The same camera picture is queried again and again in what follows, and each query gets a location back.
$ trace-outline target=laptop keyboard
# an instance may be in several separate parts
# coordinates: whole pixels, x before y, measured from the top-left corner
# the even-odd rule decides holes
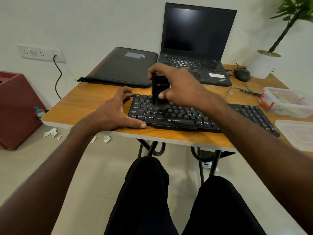
[[[215,60],[195,60],[195,59],[185,59],[185,58],[175,58],[171,56],[164,57],[164,64],[177,68],[189,68],[196,70],[205,70],[212,73],[222,74],[221,69],[217,66],[217,61]]]
[[[280,136],[258,106],[237,104],[229,106],[274,136]],[[181,107],[170,102],[164,110],[155,109],[150,95],[135,95],[128,116],[140,119],[155,128],[222,133],[214,121],[195,108]]]

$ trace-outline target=maroon cabinet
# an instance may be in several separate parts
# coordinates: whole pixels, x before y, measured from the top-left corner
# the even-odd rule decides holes
[[[17,149],[41,126],[35,106],[46,111],[25,76],[0,71],[0,148]]]

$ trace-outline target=white pot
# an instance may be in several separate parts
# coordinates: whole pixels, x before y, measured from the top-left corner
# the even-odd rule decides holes
[[[273,71],[273,69],[275,69],[279,59],[280,58],[270,57],[259,52],[255,52],[247,70],[250,72],[252,77],[264,79]]]

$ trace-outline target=desk surface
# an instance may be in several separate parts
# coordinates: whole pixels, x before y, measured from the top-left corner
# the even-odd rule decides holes
[[[233,65],[226,64],[224,65],[224,67],[228,69],[235,68],[235,66]],[[233,86],[245,89],[244,82],[241,82],[234,77],[231,77],[231,81],[233,83]],[[266,79],[251,78],[251,80],[247,82],[247,86],[250,90],[257,93],[263,93],[263,89],[266,86],[287,89],[287,87],[272,74],[270,74]],[[224,97],[229,90],[229,87],[212,85],[205,85],[205,87],[208,90]],[[85,116],[96,110],[96,108],[104,100],[113,97],[117,88],[117,86],[79,83],[73,90],[71,90],[62,100],[60,100],[51,110],[49,110],[49,112],[47,112],[43,116],[42,121],[44,122],[44,124],[49,126],[71,128],[80,119],[84,118]],[[133,92],[137,94],[151,95],[151,88],[134,88]],[[259,106],[272,123],[274,123],[277,119],[313,122],[312,116],[306,119],[302,119],[269,114],[260,104],[258,97],[251,94],[243,93],[236,88],[232,88],[229,91],[226,100],[227,102],[233,104]],[[130,105],[131,101],[128,101],[123,105],[123,111],[126,115],[128,114]],[[237,152],[232,143],[222,133],[184,132],[155,129],[148,126],[146,129],[117,129],[110,132],[110,134],[207,149]],[[280,138],[283,141],[289,143],[283,135]],[[313,153],[308,152],[307,154],[313,157]]]

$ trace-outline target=black mouse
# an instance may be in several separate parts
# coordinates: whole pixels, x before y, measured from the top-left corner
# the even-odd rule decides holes
[[[235,69],[233,74],[240,81],[249,81],[251,79],[250,72],[246,69]]]

